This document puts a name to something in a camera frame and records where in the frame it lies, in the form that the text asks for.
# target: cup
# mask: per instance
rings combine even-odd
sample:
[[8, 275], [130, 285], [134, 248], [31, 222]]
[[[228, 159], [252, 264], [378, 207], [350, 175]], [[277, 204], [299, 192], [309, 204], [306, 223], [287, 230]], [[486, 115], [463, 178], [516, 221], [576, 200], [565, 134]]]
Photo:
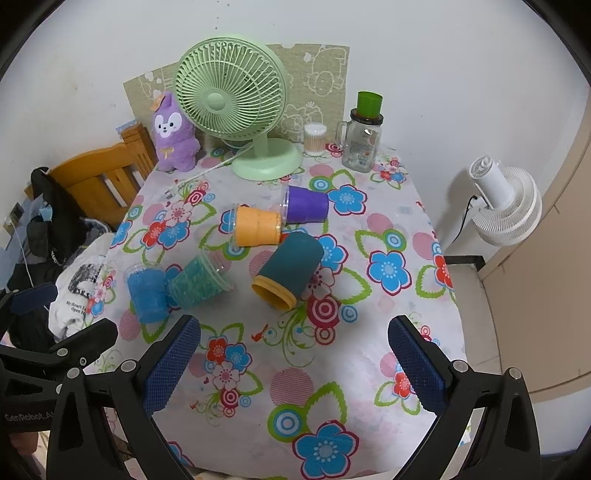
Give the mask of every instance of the cup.
[[323, 255], [316, 238], [304, 232], [290, 233], [252, 279], [252, 289], [274, 307], [291, 310]]
[[166, 274], [158, 265], [132, 265], [125, 271], [129, 295], [140, 323], [161, 322], [168, 316]]
[[184, 270], [168, 284], [168, 294], [188, 310], [204, 300], [233, 289], [228, 280], [230, 261], [221, 251], [200, 250]]
[[322, 223], [329, 214], [329, 196], [302, 187], [285, 187], [281, 204], [284, 223]]
[[310, 123], [304, 125], [304, 152], [311, 157], [321, 157], [326, 145], [325, 124]]
[[280, 213], [238, 206], [231, 218], [233, 241], [237, 247], [279, 244], [282, 227]]

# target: blue cup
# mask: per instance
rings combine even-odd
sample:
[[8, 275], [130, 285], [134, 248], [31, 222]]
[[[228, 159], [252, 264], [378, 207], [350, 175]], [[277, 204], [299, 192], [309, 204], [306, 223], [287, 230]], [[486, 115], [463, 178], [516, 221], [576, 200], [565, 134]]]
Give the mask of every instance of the blue cup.
[[126, 272], [129, 295], [140, 323], [162, 322], [168, 316], [166, 273], [158, 267], [134, 265]]

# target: chair backrest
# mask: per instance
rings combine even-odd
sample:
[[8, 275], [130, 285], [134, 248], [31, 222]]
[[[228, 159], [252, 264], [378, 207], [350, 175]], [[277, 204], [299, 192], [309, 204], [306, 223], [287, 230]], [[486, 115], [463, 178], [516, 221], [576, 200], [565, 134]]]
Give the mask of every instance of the chair backrest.
[[[142, 124], [127, 128], [121, 137], [121, 143], [78, 155], [49, 172], [72, 194], [86, 216], [102, 220], [114, 228], [122, 222], [139, 191], [132, 168], [137, 168], [145, 180], [157, 162], [154, 146]], [[105, 183], [107, 179], [125, 205], [120, 205], [113, 195]], [[25, 192], [29, 197], [33, 196], [31, 187]]]

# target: orange bow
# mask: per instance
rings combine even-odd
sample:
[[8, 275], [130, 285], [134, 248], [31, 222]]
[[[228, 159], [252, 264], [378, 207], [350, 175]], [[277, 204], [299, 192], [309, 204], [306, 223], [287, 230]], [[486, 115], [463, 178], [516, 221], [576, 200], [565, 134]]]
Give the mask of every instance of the orange bow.
[[168, 154], [174, 152], [174, 148], [173, 147], [161, 148], [160, 152], [164, 154], [164, 159], [167, 159]]

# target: white fan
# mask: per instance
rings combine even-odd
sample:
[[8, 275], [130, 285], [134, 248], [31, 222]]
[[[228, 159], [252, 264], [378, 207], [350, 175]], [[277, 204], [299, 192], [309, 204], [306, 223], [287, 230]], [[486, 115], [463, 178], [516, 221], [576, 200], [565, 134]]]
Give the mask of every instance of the white fan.
[[529, 173], [490, 157], [473, 162], [469, 173], [486, 203], [472, 218], [485, 242], [515, 245], [534, 231], [542, 215], [542, 195]]

